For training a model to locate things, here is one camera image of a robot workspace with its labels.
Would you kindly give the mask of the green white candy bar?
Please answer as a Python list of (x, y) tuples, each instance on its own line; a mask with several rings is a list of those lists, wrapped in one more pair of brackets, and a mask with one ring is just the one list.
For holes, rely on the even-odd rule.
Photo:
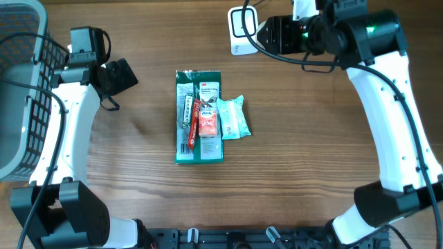
[(182, 118), (182, 128), (186, 128), (190, 126), (192, 119), (192, 107), (194, 104), (194, 96), (193, 94), (185, 95), (184, 106), (183, 106), (183, 118)]

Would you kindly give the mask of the red Nescafe coffee stick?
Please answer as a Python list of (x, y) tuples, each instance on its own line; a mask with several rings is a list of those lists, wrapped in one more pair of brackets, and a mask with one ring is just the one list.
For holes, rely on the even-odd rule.
[(201, 101), (198, 98), (196, 98), (194, 100), (194, 104), (193, 104), (193, 108), (192, 108), (190, 132), (189, 132), (189, 136), (188, 136), (188, 147), (191, 150), (193, 150), (195, 148), (200, 106), (201, 106)]

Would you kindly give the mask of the green glove package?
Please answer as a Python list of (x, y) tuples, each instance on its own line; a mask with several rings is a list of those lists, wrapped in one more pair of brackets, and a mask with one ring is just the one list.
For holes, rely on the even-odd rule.
[(217, 111), (217, 100), (222, 96), (222, 78), (219, 71), (177, 71), (175, 83), (176, 156), (177, 164), (210, 164), (224, 161), (224, 144), (217, 113), (217, 135), (199, 136), (199, 121), (195, 148), (188, 147), (190, 126), (182, 128), (185, 95), (193, 94), (201, 101), (200, 111)]

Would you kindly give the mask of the orange tissue pack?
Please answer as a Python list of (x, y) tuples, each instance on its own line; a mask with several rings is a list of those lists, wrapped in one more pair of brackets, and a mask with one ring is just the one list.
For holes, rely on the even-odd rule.
[(199, 136), (213, 137), (217, 135), (217, 112), (216, 110), (199, 112)]

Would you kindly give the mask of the teal wet wipes pack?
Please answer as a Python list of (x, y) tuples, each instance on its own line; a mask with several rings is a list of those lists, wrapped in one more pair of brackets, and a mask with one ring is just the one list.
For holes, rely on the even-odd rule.
[(232, 100), (217, 100), (223, 140), (236, 140), (251, 136), (243, 112), (244, 96)]

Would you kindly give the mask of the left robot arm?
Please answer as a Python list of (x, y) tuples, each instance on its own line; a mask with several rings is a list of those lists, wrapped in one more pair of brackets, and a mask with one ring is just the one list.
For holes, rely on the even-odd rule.
[(44, 94), (52, 99), (43, 151), (28, 187), (10, 206), (22, 226), (20, 242), (36, 248), (155, 248), (138, 219), (110, 216), (87, 186), (93, 119), (103, 100), (136, 85), (126, 60), (110, 60), (111, 40), (100, 28), (71, 30), (71, 49)]

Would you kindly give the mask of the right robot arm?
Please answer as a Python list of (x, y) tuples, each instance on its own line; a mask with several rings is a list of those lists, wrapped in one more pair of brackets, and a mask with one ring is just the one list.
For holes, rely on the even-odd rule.
[(433, 155), (413, 97), (404, 30), (391, 10), (369, 12), (365, 0), (294, 1), (269, 17), (251, 44), (304, 71), (347, 72), (370, 125), (379, 180), (354, 191), (353, 206), (325, 228), (325, 248), (351, 248), (400, 219), (431, 208), (442, 247), (442, 166)]

